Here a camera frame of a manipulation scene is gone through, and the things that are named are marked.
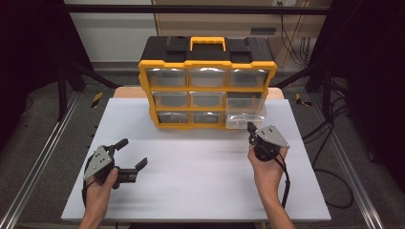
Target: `gray floor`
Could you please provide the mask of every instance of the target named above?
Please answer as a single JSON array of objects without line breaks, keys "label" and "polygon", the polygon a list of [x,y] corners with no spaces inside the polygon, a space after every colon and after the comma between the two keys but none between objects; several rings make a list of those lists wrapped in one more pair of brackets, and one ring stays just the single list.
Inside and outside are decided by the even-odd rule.
[{"label": "gray floor", "polygon": [[[100,74],[119,84],[138,84],[136,76],[132,73]],[[21,223],[40,223],[41,226],[36,228],[45,228],[45,224],[58,224],[56,226],[58,228],[63,228],[61,224],[75,225],[72,222],[63,221],[60,216],[78,176],[78,171],[86,159],[92,135],[96,132],[108,98],[114,93],[113,89],[108,89],[87,77],[85,79],[88,86],[83,93],[79,93],[75,111],[58,140],[27,205],[18,218],[17,225],[21,228],[23,228]],[[282,80],[282,77],[275,78],[273,83],[277,80]],[[290,101],[301,135],[316,128],[320,124],[320,120],[317,118],[318,112],[315,106],[297,104],[295,96],[299,92],[304,101],[315,103],[314,100],[317,100],[320,94],[306,94],[299,86],[287,87],[283,91],[285,97]],[[103,96],[98,106],[91,108],[98,92],[103,92]],[[73,96],[71,90],[68,90],[68,95]],[[53,83],[32,92],[27,104],[28,110],[22,114],[12,138],[0,154],[1,216],[7,213],[56,125],[58,116],[56,84]],[[344,101],[340,101],[335,107],[343,105],[345,105]],[[334,130],[370,196],[384,228],[405,228],[405,197],[396,187],[385,167],[369,161],[367,146],[363,143],[351,118],[345,114],[338,116],[335,119]],[[314,159],[325,136],[323,134],[319,139],[306,145],[311,160]],[[327,169],[345,177],[330,140],[319,156],[315,167]],[[349,191],[340,180],[325,173],[317,172],[316,175],[327,202],[336,205],[349,202]],[[332,218],[329,222],[297,222],[296,225],[298,228],[371,228],[364,220],[357,203],[355,202],[347,209],[329,206]]]}]

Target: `white table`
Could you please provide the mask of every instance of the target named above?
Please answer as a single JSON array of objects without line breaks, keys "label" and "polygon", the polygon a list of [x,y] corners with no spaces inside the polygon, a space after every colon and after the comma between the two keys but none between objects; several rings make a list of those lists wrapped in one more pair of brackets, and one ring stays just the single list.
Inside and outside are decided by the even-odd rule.
[{"label": "white table", "polygon": [[[90,147],[129,144],[115,154],[116,165],[133,168],[144,157],[148,165],[136,183],[112,191],[106,220],[143,222],[264,221],[266,213],[247,160],[246,130],[157,129],[146,98],[111,98]],[[295,221],[330,220],[319,184],[288,100],[268,99],[264,126],[273,124],[290,145],[286,162],[291,180],[286,210]],[[85,162],[62,218],[81,220]],[[284,178],[279,197],[284,193]]]}]

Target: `black curtain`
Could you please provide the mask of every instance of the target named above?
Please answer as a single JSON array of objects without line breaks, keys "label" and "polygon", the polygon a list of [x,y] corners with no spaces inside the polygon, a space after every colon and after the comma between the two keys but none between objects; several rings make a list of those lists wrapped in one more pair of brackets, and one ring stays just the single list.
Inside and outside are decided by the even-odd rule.
[{"label": "black curtain", "polygon": [[[332,5],[354,10],[358,3],[339,0]],[[364,0],[352,12],[327,17],[311,62],[322,57],[332,76],[347,79],[347,101],[360,132],[376,161],[385,164],[405,192],[405,2]],[[330,46],[336,34],[337,42]],[[323,78],[322,72],[315,72],[308,89],[316,91]]]},{"label": "black curtain", "polygon": [[[55,82],[62,63],[74,61],[93,71],[70,14],[44,11],[44,4],[64,2],[0,0],[0,150],[25,110],[27,95]],[[69,67],[64,73],[74,90],[84,90],[79,73]]]}]

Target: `floor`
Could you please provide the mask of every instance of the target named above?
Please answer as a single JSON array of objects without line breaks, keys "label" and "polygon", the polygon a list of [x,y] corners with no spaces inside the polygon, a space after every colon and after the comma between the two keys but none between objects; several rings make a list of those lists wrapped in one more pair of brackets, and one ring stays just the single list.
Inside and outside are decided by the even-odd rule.
[{"label": "floor", "polygon": [[[138,85],[134,73],[99,74],[118,84]],[[279,74],[272,84],[285,77],[288,77],[287,73]],[[0,193],[0,214],[4,216],[1,228],[10,228],[6,227],[7,223],[15,225],[15,228],[76,227],[76,223],[63,221],[60,216],[108,98],[114,94],[114,89],[89,80],[87,76],[84,76],[84,80],[87,84],[84,92],[77,93],[68,89],[68,97],[75,101],[75,107],[65,120],[66,125],[60,133],[53,133],[55,126],[60,125],[60,122],[56,121],[57,85],[53,83],[38,89],[27,99],[27,111],[21,115],[12,138],[0,154],[0,183],[3,184]],[[100,92],[103,95],[94,108],[92,103],[95,95]],[[321,92],[307,94],[302,85],[295,84],[284,88],[283,93],[289,100],[302,136],[321,124]],[[301,96],[301,102],[297,102],[297,94]],[[332,99],[340,96],[341,94],[332,92]],[[317,153],[330,128],[325,126],[304,141],[307,142],[309,159],[316,159],[315,168],[319,170],[315,174],[328,203],[332,220],[296,222],[297,228],[405,228],[405,197],[384,165],[369,160],[367,146],[363,143],[345,105],[344,99],[336,101],[334,110],[342,113],[334,119],[333,132],[319,157]],[[53,144],[47,142],[51,135],[55,136],[55,142],[51,142]],[[349,161],[354,174],[349,171],[348,176],[347,164],[344,164],[346,160],[342,159],[342,155]],[[44,160],[42,166],[38,166],[39,158]],[[333,172],[340,179],[324,170]],[[353,177],[350,176],[355,176],[354,182],[358,178],[360,185],[352,186]],[[353,204],[349,204],[350,190],[354,190]],[[369,213],[375,213],[375,218],[367,219]],[[6,216],[11,216],[7,219],[13,220],[4,222]],[[109,222],[105,223],[105,226],[114,227],[115,224]],[[127,228],[129,225],[121,223],[119,226]]]}]

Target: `human hand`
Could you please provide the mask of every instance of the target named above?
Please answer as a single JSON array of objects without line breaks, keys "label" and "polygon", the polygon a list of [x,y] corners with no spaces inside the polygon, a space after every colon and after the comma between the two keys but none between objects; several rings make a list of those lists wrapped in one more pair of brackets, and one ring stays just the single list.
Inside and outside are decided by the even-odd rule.
[{"label": "human hand", "polygon": [[[282,147],[279,153],[283,158],[286,158],[287,151],[287,148]],[[280,155],[277,158],[281,163],[284,163]],[[259,160],[255,156],[253,146],[251,145],[249,145],[247,158],[252,164],[254,180],[261,198],[266,196],[278,199],[278,187],[284,172],[281,166],[274,159],[266,162]]]},{"label": "human hand", "polygon": [[118,170],[114,168],[107,176],[104,184],[100,184],[95,176],[89,177],[87,182],[86,210],[79,228],[98,228],[107,214],[111,189],[118,177]]}]

